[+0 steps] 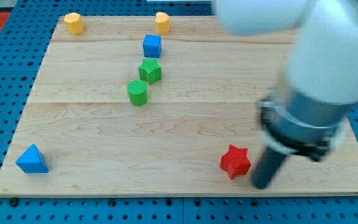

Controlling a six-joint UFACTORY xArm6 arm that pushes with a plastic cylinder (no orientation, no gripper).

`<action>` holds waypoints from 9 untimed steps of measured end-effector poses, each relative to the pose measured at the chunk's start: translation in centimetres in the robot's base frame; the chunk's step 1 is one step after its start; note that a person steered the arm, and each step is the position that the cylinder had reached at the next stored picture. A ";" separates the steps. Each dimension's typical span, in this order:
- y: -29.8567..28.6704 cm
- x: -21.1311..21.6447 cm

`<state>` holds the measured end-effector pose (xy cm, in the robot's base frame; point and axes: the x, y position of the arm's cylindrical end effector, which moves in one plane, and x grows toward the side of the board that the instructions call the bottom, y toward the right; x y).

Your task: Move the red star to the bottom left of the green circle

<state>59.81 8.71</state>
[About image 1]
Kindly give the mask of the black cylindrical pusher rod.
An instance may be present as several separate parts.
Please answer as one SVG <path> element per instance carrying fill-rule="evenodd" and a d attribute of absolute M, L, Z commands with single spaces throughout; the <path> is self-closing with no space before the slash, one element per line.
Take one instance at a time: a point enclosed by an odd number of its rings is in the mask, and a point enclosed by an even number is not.
<path fill-rule="evenodd" d="M 286 154 L 282 154 L 266 146 L 252 174 L 252 185 L 257 189 L 265 189 L 268 187 L 286 158 Z"/>

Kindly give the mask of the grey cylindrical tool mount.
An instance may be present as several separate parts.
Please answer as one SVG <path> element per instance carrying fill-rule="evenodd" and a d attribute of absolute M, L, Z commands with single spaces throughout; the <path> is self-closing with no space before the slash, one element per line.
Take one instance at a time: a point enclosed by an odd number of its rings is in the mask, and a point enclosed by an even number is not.
<path fill-rule="evenodd" d="M 352 107 L 307 96 L 280 73 L 274 89 L 259 101 L 262 134 L 276 152 L 320 161 L 342 144 L 344 118 Z"/>

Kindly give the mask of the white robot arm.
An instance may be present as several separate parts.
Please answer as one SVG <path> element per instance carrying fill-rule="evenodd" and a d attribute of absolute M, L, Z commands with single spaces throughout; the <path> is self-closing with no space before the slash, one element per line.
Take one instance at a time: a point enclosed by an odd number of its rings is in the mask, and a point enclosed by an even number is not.
<path fill-rule="evenodd" d="M 236 35 L 299 28 L 275 88 L 259 101 L 266 149 L 252 185 L 266 188 L 289 155 L 321 160 L 358 104 L 358 1 L 215 1 L 220 25 Z"/>

